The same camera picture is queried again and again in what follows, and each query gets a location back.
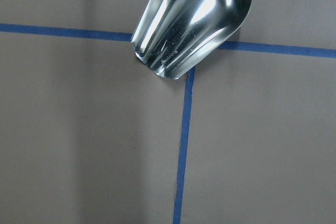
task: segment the metal scoop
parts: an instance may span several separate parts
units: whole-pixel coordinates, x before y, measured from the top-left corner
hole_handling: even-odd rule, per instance
[[[252,0],[149,0],[132,44],[153,72],[178,79],[246,18]]]

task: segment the blue tape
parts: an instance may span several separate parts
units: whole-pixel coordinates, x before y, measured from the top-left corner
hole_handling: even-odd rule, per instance
[[[126,33],[113,33],[110,31],[95,31],[95,30],[82,30],[82,29],[68,29],[56,28],[45,26],[25,26],[14,24],[1,24],[0,31],[8,33],[19,34],[36,34],[72,38],[85,38],[85,39],[103,39],[114,41],[131,41],[132,34]]]
[[[176,198],[175,198],[175,203],[174,203],[173,224],[180,224],[181,222],[184,175],[185,175],[185,165],[186,165],[186,160],[187,160],[187,149],[188,149],[191,107],[192,107],[192,97],[193,97],[193,85],[194,85],[194,79],[195,79],[195,67],[189,71],[188,75],[189,77],[187,79],[187,82],[185,83],[185,91],[184,91],[182,132],[181,132],[180,153],[178,155],[179,159],[178,159],[177,178],[176,178],[177,187],[176,187]]]
[[[102,40],[126,41],[126,42],[130,41],[132,37],[132,34],[114,33],[110,31],[68,29],[68,28],[56,28],[45,26],[26,26],[26,25],[2,24],[2,23],[0,23],[0,31],[8,33],[61,36],[61,37],[85,38],[85,39],[102,39]],[[248,42],[226,41],[221,46],[219,46],[219,49],[336,58],[336,50],[334,49],[268,45],[268,44],[258,44]]]
[[[281,46],[281,45],[269,45],[269,44],[258,44],[248,42],[226,41],[219,47],[219,49],[240,50],[250,52],[268,52],[272,54],[284,54],[284,55],[336,58],[336,50],[333,49]]]

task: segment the gray cardboard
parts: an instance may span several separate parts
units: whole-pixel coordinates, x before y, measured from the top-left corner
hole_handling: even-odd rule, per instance
[[[254,0],[250,14],[241,27],[239,40],[336,49],[334,2],[335,0]]]
[[[335,69],[224,50],[198,65],[182,224],[335,222]]]
[[[169,223],[185,80],[125,42],[0,41],[0,223]]]

